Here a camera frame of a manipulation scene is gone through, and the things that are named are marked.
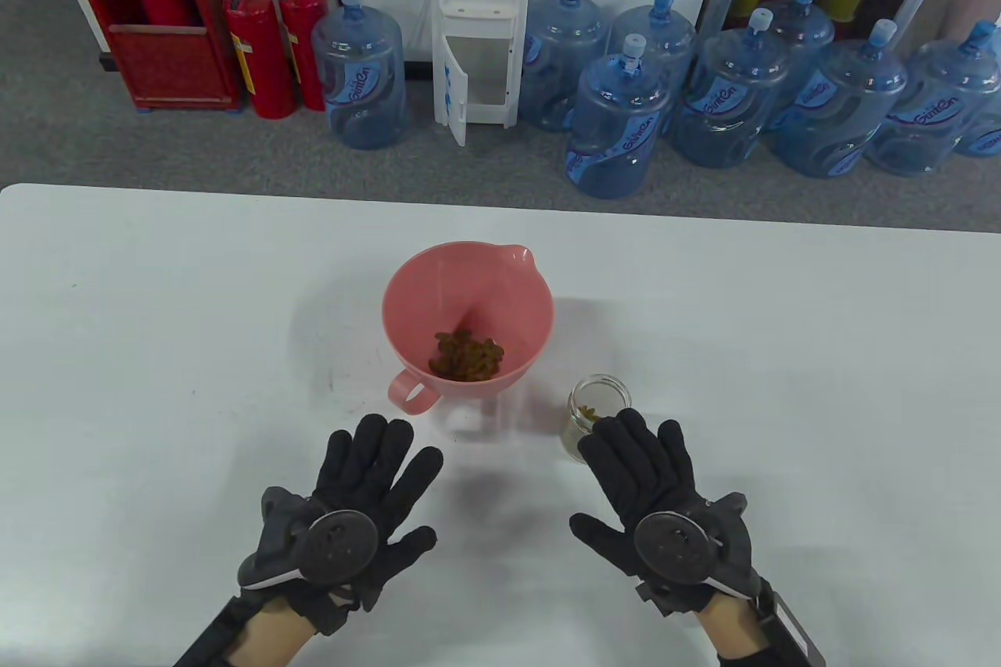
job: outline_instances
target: white water dispenser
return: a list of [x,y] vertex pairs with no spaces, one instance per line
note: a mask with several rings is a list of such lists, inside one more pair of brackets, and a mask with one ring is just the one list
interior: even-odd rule
[[465,145],[467,123],[518,121],[529,0],[433,0],[434,118]]

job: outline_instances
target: fire extinguisher cabinet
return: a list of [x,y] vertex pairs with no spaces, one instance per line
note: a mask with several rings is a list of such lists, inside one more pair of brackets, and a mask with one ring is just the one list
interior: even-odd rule
[[88,0],[139,109],[240,108],[222,0]]
[[529,0],[433,0],[434,118],[465,145],[466,123],[518,121]]

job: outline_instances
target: fingertip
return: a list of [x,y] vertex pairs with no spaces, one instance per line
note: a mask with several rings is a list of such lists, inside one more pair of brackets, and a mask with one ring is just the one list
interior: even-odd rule
[[362,427],[385,428],[386,427],[385,417],[375,413],[366,414],[364,417],[361,418],[361,421],[358,422],[358,430],[360,430]]
[[330,433],[330,437],[326,439],[326,452],[330,453],[332,450],[339,449],[344,442],[350,443],[351,434],[346,430],[336,430]]
[[427,471],[433,472],[434,477],[437,476],[437,473],[441,471],[441,467],[444,466],[444,454],[434,446],[421,448],[420,452],[414,457],[414,461],[417,459],[420,459],[421,465],[426,464]]
[[575,513],[570,517],[570,530],[576,538],[581,538],[581,533],[588,526],[590,518],[591,516],[586,513]]
[[[369,415],[372,417],[382,417],[382,415]],[[393,420],[386,426],[387,430],[392,430],[394,433],[400,433],[402,435],[409,435],[413,438],[413,425],[409,420]]]
[[412,534],[415,537],[416,547],[422,550],[422,552],[433,550],[437,544],[437,533],[428,526],[418,527],[414,529]]

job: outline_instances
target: wrist strap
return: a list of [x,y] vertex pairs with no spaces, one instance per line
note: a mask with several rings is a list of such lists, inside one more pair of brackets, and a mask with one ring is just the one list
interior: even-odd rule
[[761,593],[753,602],[765,638],[786,667],[827,667],[827,661],[807,635],[785,600],[771,584],[761,580]]

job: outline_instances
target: glove finger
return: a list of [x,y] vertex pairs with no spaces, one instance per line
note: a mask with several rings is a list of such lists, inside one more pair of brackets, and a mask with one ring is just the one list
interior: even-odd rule
[[639,576],[643,570],[643,563],[632,540],[623,532],[617,532],[585,513],[573,514],[570,530],[576,538],[627,576]]
[[671,465],[678,473],[678,479],[683,485],[694,490],[695,470],[692,468],[692,457],[685,448],[685,435],[682,433],[681,425],[676,420],[668,420],[657,431],[657,437],[671,457]]
[[375,463],[368,468],[364,478],[366,488],[374,494],[376,501],[389,492],[392,480],[403,465],[403,459],[412,443],[413,427],[409,422],[393,420],[386,427]]
[[626,471],[636,480],[637,489],[641,493],[651,492],[657,487],[657,473],[654,472],[654,465],[651,464],[650,458],[630,435],[630,431],[619,417],[612,420],[602,420],[595,425],[595,433],[612,446],[613,452],[619,456],[623,467],[626,467]]
[[325,490],[331,487],[340,477],[340,472],[344,467],[344,459],[351,450],[351,434],[346,430],[339,430],[330,434],[330,439],[326,442],[326,456],[323,458],[323,466],[319,468],[316,476],[316,489]]
[[396,577],[428,550],[434,549],[437,535],[428,526],[422,526],[403,536],[399,542],[389,545],[379,561],[378,576],[383,583]]
[[406,465],[403,474],[399,475],[396,485],[382,499],[382,513],[386,534],[392,534],[396,528],[410,515],[413,504],[420,500],[438,472],[444,457],[436,448],[423,448]]
[[345,490],[353,490],[360,485],[361,479],[378,456],[382,445],[382,434],[385,433],[385,417],[380,414],[367,414],[361,418],[354,431],[351,450],[347,454],[344,468],[340,473],[340,486]]
[[598,485],[602,486],[605,497],[619,514],[619,518],[628,516],[633,504],[636,503],[636,481],[626,467],[623,467],[616,452],[613,452],[612,447],[598,433],[581,438],[578,451],[591,467],[592,473],[598,479]]
[[657,439],[657,436],[650,432],[647,421],[643,415],[635,409],[624,409],[619,413],[619,420],[626,426],[633,440],[639,444],[643,452],[647,454],[648,460],[654,467],[654,471],[660,475],[662,481],[668,485],[678,484],[678,475],[671,465],[671,457],[668,456],[664,446]]

